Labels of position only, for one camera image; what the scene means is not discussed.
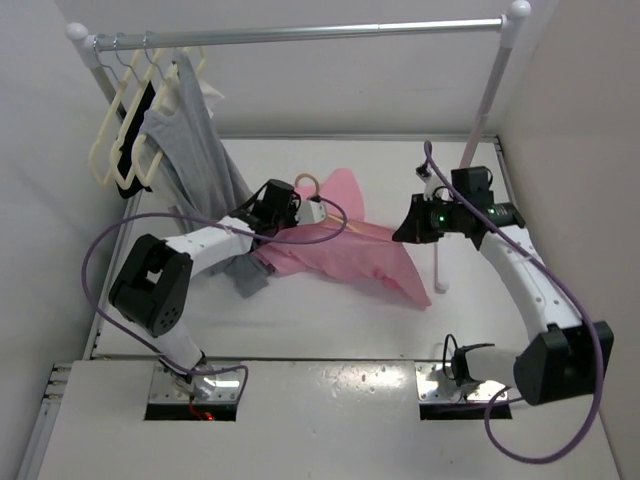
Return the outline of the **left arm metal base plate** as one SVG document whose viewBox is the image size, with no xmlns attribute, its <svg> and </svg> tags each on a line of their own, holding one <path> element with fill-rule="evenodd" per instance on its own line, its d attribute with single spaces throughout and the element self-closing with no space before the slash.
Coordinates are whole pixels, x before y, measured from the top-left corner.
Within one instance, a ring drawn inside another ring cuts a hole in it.
<svg viewBox="0 0 640 480">
<path fill-rule="evenodd" d="M 159 362 L 151 377 L 148 401 L 157 405 L 186 405 L 190 399 L 196 405 L 231 405 L 239 397 L 244 381 L 241 369 L 212 365 L 216 373 L 193 376 L 190 382 Z"/>
</svg>

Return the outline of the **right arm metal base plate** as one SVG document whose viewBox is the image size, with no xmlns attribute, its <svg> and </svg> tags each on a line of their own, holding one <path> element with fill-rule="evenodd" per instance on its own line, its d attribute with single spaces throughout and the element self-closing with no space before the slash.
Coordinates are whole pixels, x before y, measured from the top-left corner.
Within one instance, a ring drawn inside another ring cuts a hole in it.
<svg viewBox="0 0 640 480">
<path fill-rule="evenodd" d="M 415 362 L 414 367 L 421 405 L 485 404 L 504 388 L 503 384 L 493 380 L 458 386 L 448 362 Z"/>
</svg>

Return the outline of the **tan plastic hanger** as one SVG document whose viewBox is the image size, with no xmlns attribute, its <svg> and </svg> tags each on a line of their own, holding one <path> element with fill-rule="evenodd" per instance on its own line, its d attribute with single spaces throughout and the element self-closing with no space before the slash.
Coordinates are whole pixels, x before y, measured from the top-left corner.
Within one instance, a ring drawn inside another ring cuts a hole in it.
<svg viewBox="0 0 640 480">
<path fill-rule="evenodd" d="M 302 188 L 302 183 L 307 180 L 310 182 L 310 191 L 308 195 L 304 195 L 300 189 Z M 302 200 L 317 200 L 322 201 L 327 209 L 328 217 L 327 219 L 316 225 L 334 225 L 337 229 L 342 232 L 348 228 L 348 218 L 346 213 L 340 208 L 339 205 L 336 205 L 334 202 L 326 199 L 320 195 L 321 184 L 317 180 L 317 178 L 309 173 L 301 173 L 295 177 L 294 180 L 294 189 L 295 192 L 299 195 Z"/>
</svg>

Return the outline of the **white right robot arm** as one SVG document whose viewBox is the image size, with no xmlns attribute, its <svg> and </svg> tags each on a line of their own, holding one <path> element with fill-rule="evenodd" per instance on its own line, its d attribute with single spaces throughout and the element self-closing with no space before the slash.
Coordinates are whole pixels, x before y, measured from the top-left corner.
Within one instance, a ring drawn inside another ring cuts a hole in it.
<svg viewBox="0 0 640 480">
<path fill-rule="evenodd" d="M 457 386 L 497 381 L 518 389 L 530 405 L 595 393 L 607 369 L 613 331 L 604 321 L 585 325 L 575 304 L 550 279 L 521 213 L 511 202 L 495 201 L 490 170 L 452 171 L 457 193 L 449 199 L 442 197 L 445 186 L 427 165 L 417 167 L 416 174 L 425 190 L 412 196 L 393 240 L 430 244 L 448 233 L 469 239 L 499 275 L 530 340 L 520 353 L 492 343 L 456 346 L 451 381 Z"/>
</svg>

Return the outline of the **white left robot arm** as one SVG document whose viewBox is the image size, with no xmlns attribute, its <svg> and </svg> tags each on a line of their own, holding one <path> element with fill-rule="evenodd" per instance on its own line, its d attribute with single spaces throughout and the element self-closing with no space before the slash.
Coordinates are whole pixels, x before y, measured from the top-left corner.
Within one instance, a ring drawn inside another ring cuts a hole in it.
<svg viewBox="0 0 640 480">
<path fill-rule="evenodd" d="M 109 291 L 109 303 L 144 332 L 145 341 L 186 387 L 192 371 L 206 364 L 204 352 L 181 322 L 191 278 L 213 266 L 250 253 L 297 225 L 301 197 L 284 181 L 271 179 L 244 204 L 217 221 L 187 234 L 139 237 Z"/>
</svg>

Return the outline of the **pink t-shirt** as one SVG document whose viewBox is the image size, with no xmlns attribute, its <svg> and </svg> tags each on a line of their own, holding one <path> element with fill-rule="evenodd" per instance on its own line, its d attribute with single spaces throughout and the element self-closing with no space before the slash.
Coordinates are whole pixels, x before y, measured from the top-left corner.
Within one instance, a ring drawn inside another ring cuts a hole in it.
<svg viewBox="0 0 640 480">
<path fill-rule="evenodd" d="M 271 243 L 254 256 L 272 266 L 280 276 L 318 272 L 340 282 L 363 279 L 379 281 L 383 287 L 402 293 L 419 309 L 431 305 L 423 280 L 401 243 L 392 240 L 393 230 L 365 220 L 360 186 L 350 169 L 334 170 L 322 183 L 300 174 L 295 191 L 306 200 L 314 193 L 338 204 L 346 213 L 347 226 L 337 237 L 318 244 Z"/>
</svg>

